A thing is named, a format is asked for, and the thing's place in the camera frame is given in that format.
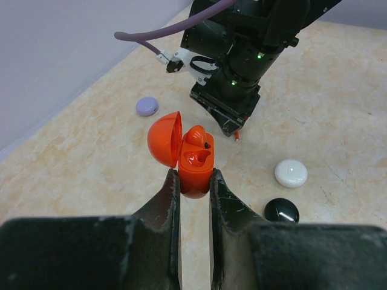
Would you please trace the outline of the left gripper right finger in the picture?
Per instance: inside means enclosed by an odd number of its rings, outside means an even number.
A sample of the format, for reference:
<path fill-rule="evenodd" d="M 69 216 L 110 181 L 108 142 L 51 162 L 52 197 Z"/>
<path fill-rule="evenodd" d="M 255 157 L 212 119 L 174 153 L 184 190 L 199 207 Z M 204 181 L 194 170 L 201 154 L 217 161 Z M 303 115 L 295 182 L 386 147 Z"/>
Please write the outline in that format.
<path fill-rule="evenodd" d="M 210 179 L 212 289 L 385 289 L 386 231 L 372 225 L 273 223 Z"/>

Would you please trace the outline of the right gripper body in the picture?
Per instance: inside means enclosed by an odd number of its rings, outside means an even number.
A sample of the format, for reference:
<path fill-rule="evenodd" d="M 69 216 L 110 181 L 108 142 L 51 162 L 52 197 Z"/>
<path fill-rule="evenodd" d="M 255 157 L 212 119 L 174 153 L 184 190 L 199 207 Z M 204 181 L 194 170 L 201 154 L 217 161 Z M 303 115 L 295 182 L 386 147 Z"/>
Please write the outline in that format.
<path fill-rule="evenodd" d="M 259 68 L 194 68 L 197 83 L 190 97 L 214 119 L 246 121 L 259 101 Z"/>

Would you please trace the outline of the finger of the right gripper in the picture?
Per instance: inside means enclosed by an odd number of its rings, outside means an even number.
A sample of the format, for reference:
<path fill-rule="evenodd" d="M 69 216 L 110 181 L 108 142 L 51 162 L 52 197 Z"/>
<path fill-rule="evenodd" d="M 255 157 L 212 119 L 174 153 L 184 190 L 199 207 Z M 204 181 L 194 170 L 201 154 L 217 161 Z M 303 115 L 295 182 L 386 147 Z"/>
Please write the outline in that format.
<path fill-rule="evenodd" d="M 207 108 L 207 111 L 227 137 L 242 129 L 248 119 L 248 113 L 245 110 L 216 107 Z"/>

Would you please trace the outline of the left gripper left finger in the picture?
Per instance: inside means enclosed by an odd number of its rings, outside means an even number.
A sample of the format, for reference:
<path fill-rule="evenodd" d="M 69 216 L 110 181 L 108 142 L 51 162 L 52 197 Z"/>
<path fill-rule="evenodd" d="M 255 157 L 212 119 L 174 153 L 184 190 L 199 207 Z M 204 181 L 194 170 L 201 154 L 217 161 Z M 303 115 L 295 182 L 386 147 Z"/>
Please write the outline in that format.
<path fill-rule="evenodd" d="M 177 172 L 133 214 L 5 222 L 1 288 L 180 289 Z"/>

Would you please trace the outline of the black earbud charging case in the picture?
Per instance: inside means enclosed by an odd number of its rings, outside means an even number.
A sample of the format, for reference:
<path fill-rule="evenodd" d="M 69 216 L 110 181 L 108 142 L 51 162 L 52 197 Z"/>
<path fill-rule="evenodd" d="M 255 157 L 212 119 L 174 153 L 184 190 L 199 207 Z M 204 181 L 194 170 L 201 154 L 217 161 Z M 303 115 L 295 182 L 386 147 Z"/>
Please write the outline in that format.
<path fill-rule="evenodd" d="M 275 198 L 264 207 L 264 217 L 270 222 L 298 223 L 300 214 L 297 206 L 284 198 Z"/>

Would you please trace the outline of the orange earbud charging case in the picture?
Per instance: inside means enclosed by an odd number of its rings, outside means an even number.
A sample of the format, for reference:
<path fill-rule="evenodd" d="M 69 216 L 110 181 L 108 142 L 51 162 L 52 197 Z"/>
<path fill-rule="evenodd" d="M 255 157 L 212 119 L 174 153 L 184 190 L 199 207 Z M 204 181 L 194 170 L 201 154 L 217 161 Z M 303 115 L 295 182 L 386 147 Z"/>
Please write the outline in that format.
<path fill-rule="evenodd" d="M 207 133 L 209 149 L 186 143 L 186 133 L 180 112 L 158 119 L 148 131 L 148 149 L 164 166 L 177 169 L 180 193 L 187 198 L 204 197 L 210 188 L 210 178 L 215 167 L 215 141 Z"/>

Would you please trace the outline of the white earbud charging case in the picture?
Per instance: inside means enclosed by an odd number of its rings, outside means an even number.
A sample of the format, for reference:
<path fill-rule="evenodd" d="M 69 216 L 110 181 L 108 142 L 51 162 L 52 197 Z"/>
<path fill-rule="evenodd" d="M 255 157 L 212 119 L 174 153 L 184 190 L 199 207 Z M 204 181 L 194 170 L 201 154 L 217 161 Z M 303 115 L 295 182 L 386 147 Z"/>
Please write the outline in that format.
<path fill-rule="evenodd" d="M 305 184 L 308 178 L 308 170 L 298 160 L 285 159 L 276 165 L 275 178 L 280 185 L 295 189 Z"/>

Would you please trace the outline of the purple earbud charging case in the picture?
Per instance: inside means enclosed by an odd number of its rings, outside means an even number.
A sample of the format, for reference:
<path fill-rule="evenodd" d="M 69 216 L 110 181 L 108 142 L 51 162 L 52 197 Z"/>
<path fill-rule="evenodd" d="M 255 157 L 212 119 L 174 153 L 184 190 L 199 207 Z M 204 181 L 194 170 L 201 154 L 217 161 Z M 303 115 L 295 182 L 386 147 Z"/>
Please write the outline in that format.
<path fill-rule="evenodd" d="M 158 111 L 158 101 L 153 97 L 143 97 L 136 103 L 136 112 L 142 117 L 148 117 Z"/>

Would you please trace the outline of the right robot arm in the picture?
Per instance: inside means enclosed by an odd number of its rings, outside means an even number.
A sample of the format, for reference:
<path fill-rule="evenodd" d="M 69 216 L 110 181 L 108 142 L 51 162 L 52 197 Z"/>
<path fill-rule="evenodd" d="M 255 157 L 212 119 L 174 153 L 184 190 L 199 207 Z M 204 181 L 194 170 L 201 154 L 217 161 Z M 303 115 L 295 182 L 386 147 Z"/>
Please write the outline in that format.
<path fill-rule="evenodd" d="M 260 99 L 259 81 L 297 34 L 319 19 L 339 0 L 236 1 L 231 7 L 184 31 L 181 48 L 198 62 L 214 64 L 204 84 L 196 83 L 190 97 L 218 123 L 227 137 L 242 129 Z"/>

